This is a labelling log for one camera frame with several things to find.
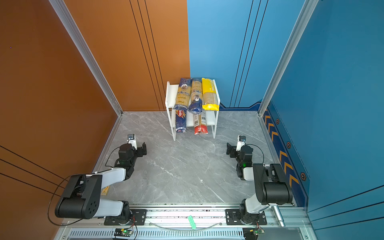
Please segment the blue Barilla spaghetti box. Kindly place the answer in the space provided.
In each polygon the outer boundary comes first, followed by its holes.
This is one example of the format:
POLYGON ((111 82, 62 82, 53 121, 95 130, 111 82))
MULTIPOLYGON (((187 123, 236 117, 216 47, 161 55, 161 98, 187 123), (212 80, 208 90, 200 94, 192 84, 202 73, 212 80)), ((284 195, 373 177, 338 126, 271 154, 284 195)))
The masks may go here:
POLYGON ((185 133, 187 129, 187 109, 176 110, 176 133, 185 133))

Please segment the Ankara spaghetti bag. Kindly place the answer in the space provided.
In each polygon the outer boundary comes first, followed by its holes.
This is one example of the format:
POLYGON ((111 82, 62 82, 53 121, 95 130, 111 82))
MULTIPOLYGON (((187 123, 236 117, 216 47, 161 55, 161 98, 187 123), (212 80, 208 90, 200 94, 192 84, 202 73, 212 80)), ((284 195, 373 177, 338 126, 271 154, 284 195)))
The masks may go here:
POLYGON ((173 109, 174 110, 187 109, 190 103, 191 92, 192 92, 192 79, 181 78, 173 109))
POLYGON ((192 79, 191 103, 188 110, 191 114, 201 114, 203 111, 203 88, 202 79, 192 79))

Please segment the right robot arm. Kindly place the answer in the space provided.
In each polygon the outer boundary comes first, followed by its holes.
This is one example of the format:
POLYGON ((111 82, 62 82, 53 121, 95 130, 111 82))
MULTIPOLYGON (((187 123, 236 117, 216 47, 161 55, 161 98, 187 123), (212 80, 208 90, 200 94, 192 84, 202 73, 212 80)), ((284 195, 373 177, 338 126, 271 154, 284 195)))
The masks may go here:
POLYGON ((239 215, 230 213, 228 224, 266 225, 264 211, 271 209, 280 227, 285 227, 279 206, 293 200, 293 192, 286 180, 281 164, 253 163, 253 145, 238 142, 237 146, 227 144, 226 154, 237 161, 237 175, 242 181, 251 181, 255 193, 243 199, 239 206, 239 215))

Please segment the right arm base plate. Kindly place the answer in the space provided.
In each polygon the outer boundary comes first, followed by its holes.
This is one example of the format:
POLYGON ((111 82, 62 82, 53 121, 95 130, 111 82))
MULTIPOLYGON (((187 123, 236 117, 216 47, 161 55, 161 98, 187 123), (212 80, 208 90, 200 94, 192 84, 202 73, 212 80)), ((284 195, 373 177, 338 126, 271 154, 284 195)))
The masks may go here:
POLYGON ((226 223, 229 226, 235 225, 267 225, 267 218, 265 213, 261 214, 249 214, 247 212, 241 212, 239 209, 226 209, 226 223))

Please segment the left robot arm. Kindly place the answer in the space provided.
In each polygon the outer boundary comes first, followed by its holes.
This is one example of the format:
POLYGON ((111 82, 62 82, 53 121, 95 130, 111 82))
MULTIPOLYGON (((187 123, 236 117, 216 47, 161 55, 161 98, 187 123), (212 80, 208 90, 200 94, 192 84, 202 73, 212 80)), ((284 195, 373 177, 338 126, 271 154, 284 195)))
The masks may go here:
POLYGON ((57 218, 88 220, 105 218, 105 225, 135 223, 135 215, 127 201, 102 199, 102 190, 131 178, 137 158, 147 154, 145 143, 136 147, 132 143, 121 145, 115 166, 93 174, 69 177, 68 183, 55 207, 57 218))

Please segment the red-ended spaghetti bag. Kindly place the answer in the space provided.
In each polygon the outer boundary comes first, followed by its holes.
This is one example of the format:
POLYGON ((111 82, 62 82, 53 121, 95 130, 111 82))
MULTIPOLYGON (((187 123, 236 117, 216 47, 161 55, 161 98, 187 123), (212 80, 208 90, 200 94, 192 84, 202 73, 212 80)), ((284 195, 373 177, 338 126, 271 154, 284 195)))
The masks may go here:
POLYGON ((194 131, 195 135, 208 134, 205 112, 194 114, 194 131))

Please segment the yellow Pastatime spaghetti bag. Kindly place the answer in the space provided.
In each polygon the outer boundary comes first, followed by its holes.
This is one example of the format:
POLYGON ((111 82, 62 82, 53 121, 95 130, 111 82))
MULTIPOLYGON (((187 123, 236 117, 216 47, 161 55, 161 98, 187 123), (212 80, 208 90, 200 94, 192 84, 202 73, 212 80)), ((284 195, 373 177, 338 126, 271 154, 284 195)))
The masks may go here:
POLYGON ((203 109, 206 111, 219 111, 219 99, 215 82, 211 79, 202 78, 203 87, 203 109))

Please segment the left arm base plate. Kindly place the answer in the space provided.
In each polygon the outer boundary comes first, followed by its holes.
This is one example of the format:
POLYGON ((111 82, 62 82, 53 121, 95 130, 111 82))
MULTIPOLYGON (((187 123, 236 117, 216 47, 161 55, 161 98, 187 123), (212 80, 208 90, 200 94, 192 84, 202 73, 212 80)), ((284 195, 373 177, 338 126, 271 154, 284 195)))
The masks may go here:
POLYGON ((128 212, 123 212, 116 217, 106 217, 105 226, 143 226, 147 217, 146 209, 133 209, 128 212))

